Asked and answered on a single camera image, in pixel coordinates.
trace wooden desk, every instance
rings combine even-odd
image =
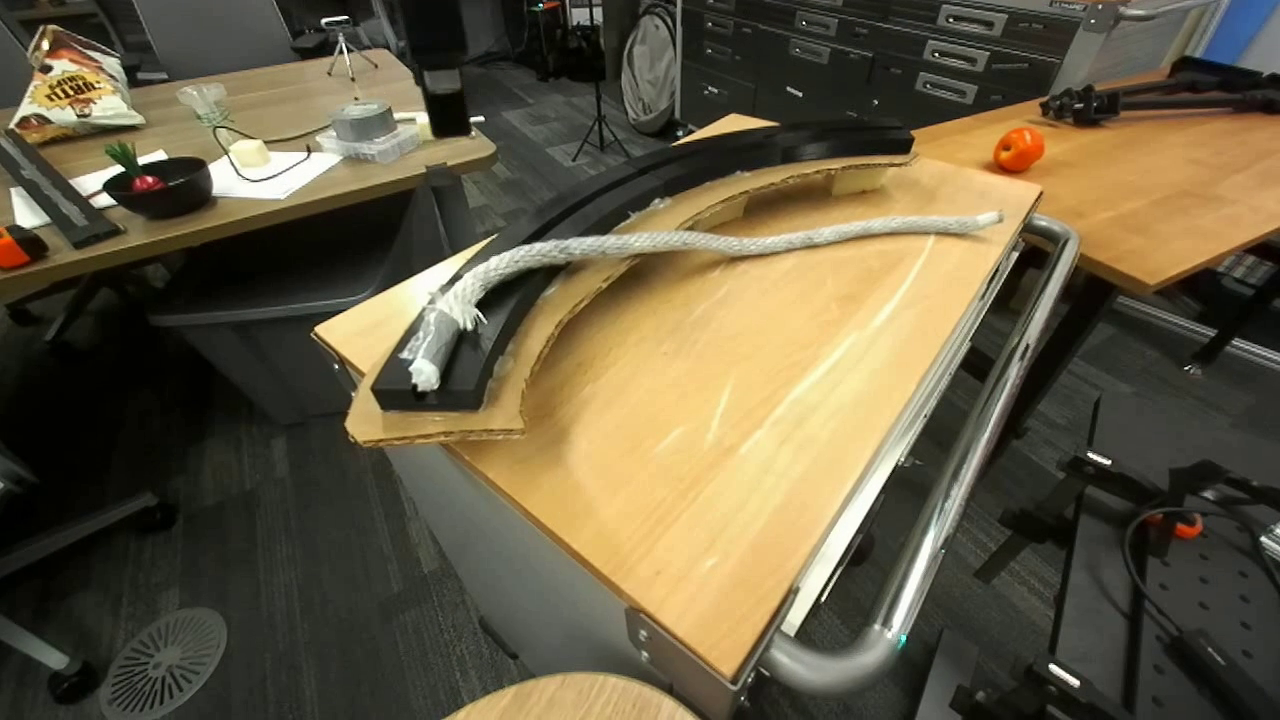
[[[689,197],[634,229],[667,229]],[[639,258],[539,360],[521,440],[422,447],[397,423],[387,454],[530,666],[700,676],[671,678],[676,697],[724,710],[708,697],[740,693],[771,631],[800,624],[793,611],[811,607],[811,585],[911,447],[1036,197],[911,159],[868,197],[753,205],[724,232],[980,209],[1007,225],[984,240],[908,236],[760,263]],[[362,400],[445,280],[434,269],[315,328],[363,374]]]
[[[374,52],[378,68],[362,76],[362,92],[367,101],[386,101],[397,112],[422,112],[426,97],[408,68],[387,54]],[[223,83],[229,89],[229,120],[255,137],[292,137],[310,127],[323,127],[334,112],[351,97],[351,83],[337,71],[329,76],[323,60],[302,60],[302,63],[272,63],[251,71],[229,71],[207,80],[184,80],[184,83]],[[60,169],[64,174],[82,174],[91,169],[110,169],[105,143],[110,140],[136,140],[140,150],[163,147],[167,154],[207,154],[216,159],[222,147],[203,132],[203,125],[176,101],[176,89],[184,83],[149,83],[131,92],[131,103],[145,112],[145,127],[136,132],[101,132],[83,140],[43,143],[39,150]],[[347,205],[363,205],[378,197],[408,190],[430,164],[484,164],[493,159],[493,140],[453,137],[422,143],[418,150],[394,159],[394,164],[337,164],[310,186],[302,186],[287,201],[216,201],[203,211],[176,214],[176,221],[140,221],[125,209],[110,209],[110,214],[125,229],[125,236],[101,240],[91,249],[68,249],[57,229],[39,229],[39,236],[52,243],[43,263],[33,263],[24,270],[0,275],[0,305],[24,298],[39,286],[52,286],[60,280],[145,263],[167,250],[184,250],[195,243],[229,240],[251,229],[272,229],[302,214],[337,211]],[[0,221],[12,221],[7,205],[7,174],[0,173]]]
[[[1164,292],[1280,229],[1280,120],[1267,112],[1132,112],[1103,127],[1011,103],[918,132],[918,150],[984,169],[1005,127],[1047,154],[1023,174],[1082,232],[1082,269],[1137,297]]]

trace round stool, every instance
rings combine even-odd
[[[604,676],[604,673],[563,673],[563,676],[539,676],[511,687],[499,687],[493,697],[481,697],[478,702],[462,709],[453,720],[493,720],[493,717],[521,717],[521,720],[697,720],[686,702],[664,697],[651,684],[627,678],[627,676]]]

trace metal cabinet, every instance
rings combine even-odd
[[[1183,0],[1125,23],[1125,11],[1047,0],[682,0],[676,116],[692,127],[724,112],[918,127],[1109,80],[1119,54],[1115,71],[1164,68],[1195,11],[1201,0]]]

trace desk surface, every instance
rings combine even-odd
[[[1125,292],[1162,292],[1280,229],[1280,120],[1267,112],[1132,112],[1103,127],[1011,103],[918,132],[918,150],[984,169],[1005,127],[1047,150],[1023,174],[1045,211],[1082,232],[1082,269]]]
[[[964,341],[962,325],[1036,197],[1036,182],[911,159],[865,197],[753,205],[721,232],[987,209],[1005,225],[980,240],[899,236],[749,263],[648,254],[545,352],[521,440],[447,447],[738,678],[838,515],[868,513],[890,477],[878,466],[908,450],[908,408]],[[646,229],[682,214],[682,201]],[[363,400],[378,355],[445,275],[426,270],[320,325],[320,341],[363,373]]]
[[[397,112],[422,112],[422,89],[408,76],[408,68],[387,54],[374,52],[378,68],[362,71],[362,97],[386,101]],[[255,137],[292,137],[310,127],[323,127],[334,112],[351,97],[351,83],[337,71],[329,76],[329,54],[323,60],[302,60],[302,63],[272,63],[272,68],[251,68],[251,71],[223,71],[223,76],[203,76],[203,80],[184,80],[184,83],[223,83],[229,89],[229,120],[245,132]],[[222,147],[203,132],[203,125],[176,101],[176,89],[184,83],[149,83],[131,92],[131,103],[145,112],[145,127],[136,132],[101,132],[83,140],[60,140],[43,143],[39,150],[48,154],[52,169],[64,174],[82,174],[91,169],[110,169],[105,143],[110,140],[136,140],[136,150],[156,150],[163,147],[167,154],[203,154],[216,159]],[[52,286],[60,280],[91,275],[105,269],[125,269],[140,258],[156,258],[181,249],[229,240],[251,229],[272,229],[283,221],[363,205],[378,197],[408,190],[430,164],[484,164],[493,159],[493,143],[472,132],[458,140],[434,140],[422,143],[418,150],[394,159],[394,164],[337,164],[310,186],[302,186],[287,201],[216,201],[203,211],[176,214],[176,221],[140,221],[130,214],[125,209],[110,209],[110,214],[125,229],[113,240],[101,240],[91,249],[68,249],[57,229],[39,229],[48,240],[48,258],[33,263],[24,270],[3,270],[0,275],[0,305],[33,297],[39,286]],[[0,221],[12,221],[7,205],[7,174],[0,173]]]

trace white cable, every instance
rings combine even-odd
[[[878,214],[855,225],[785,232],[785,236],[717,236],[717,232],[635,232],[635,236],[567,236],[521,243],[458,275],[441,297],[430,298],[413,342],[402,352],[418,391],[441,388],[441,365],[447,360],[462,333],[472,333],[484,292],[497,284],[555,263],[613,258],[613,254],[655,254],[655,250],[717,250],[717,254],[780,254],[822,243],[846,243],[865,236],[976,236],[1000,225],[1000,211],[976,214]]]

